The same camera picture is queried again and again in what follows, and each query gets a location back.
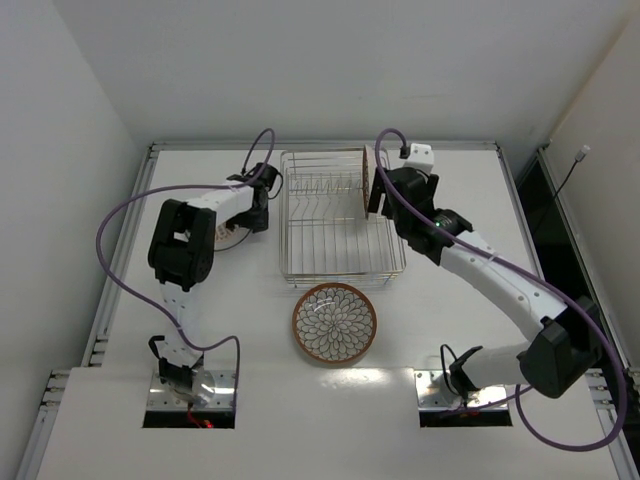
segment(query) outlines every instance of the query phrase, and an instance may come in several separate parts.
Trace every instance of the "white wall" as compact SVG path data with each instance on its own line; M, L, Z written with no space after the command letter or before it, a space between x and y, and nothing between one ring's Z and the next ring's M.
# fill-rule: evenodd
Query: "white wall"
M94 233L130 191L142 152L50 0L0 2L0 65L0 479L9 479L49 371L80 361L104 282Z
M578 149L591 152L564 189L581 242L640 364L640 13L591 78L548 150L556 185Z
M631 0L54 0L131 131L497 139L518 169Z

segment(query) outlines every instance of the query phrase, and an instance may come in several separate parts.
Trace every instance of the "wire dish rack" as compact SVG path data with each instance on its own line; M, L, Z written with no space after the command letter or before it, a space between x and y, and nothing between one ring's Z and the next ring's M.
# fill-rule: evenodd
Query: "wire dish rack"
M387 152L381 156L388 166ZM393 223L365 218L363 184L373 181L368 171L362 148L282 154L280 269L289 284L378 286L404 270Z

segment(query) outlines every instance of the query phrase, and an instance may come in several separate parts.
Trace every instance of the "patterned bowl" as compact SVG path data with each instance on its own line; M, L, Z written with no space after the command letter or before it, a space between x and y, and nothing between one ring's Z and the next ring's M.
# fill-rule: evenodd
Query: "patterned bowl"
M362 292L344 283L324 283L298 301L292 327L307 355L338 364L364 355L376 336L377 319Z

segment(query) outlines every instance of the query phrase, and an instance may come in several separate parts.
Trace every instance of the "white table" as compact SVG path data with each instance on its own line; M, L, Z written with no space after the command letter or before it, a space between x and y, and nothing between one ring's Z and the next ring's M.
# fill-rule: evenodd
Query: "white table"
M500 253L531 267L495 149L436 148L435 154L434 173L441 176L436 205L458 211ZM162 151L151 187L220 182L238 170L244 155ZM156 300L159 288L146 258L160 205L194 195L160 194L144 206L125 280ZM513 427L420 428L414 367L437 368L443 342L464 352L522 337L471 287L408 248L398 279L365 290L379 326L356 368L304 361L291 334L291 313L304 289L287 286L279 272L276 204L270 212L269 231L216 255L207 284L207 340L229 334L241 340L236 428L142 428L155 366L146 342L162 332L165 319L123 294L102 367L72 372L39 479L616 478L607 449L573 454L549 448L527 432L514 408ZM219 368L233 368L231 345L209 355ZM585 443L602 436L582 379L560 400L529 393L523 404L534 425L556 440Z

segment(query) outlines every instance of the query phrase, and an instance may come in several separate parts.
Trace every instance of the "robotic arm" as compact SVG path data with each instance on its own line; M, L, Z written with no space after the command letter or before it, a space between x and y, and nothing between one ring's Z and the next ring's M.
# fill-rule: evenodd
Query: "robotic arm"
M493 254L470 222L453 210L434 207L438 176L431 174L430 147L412 144L401 151L401 158L406 160L403 167L385 170L400 194L440 229ZM381 203L382 215L393 220L398 235L413 250L482 293L516 324L526 340L498 349L477 346L461 355L449 374L461 397L466 399L470 392L490 385L528 383L543 395L558 398L600 358L598 340L572 309L492 258L481 258L422 223L386 194L376 171L368 211L378 213ZM589 299L577 302L591 317L597 315Z
M216 228L224 224L232 230L243 227L258 233L269 227L268 192L280 175L278 170L266 165L257 181L241 186L261 166L258 163L244 175L229 177L224 189L185 202L167 200L160 210L148 262L160 282L165 307L196 343L201 338L198 295L213 266ZM199 368L204 362L202 352L185 344L173 325L165 335L152 337L149 347L158 359L161 381L185 397L196 398L202 382L194 379L203 371Z

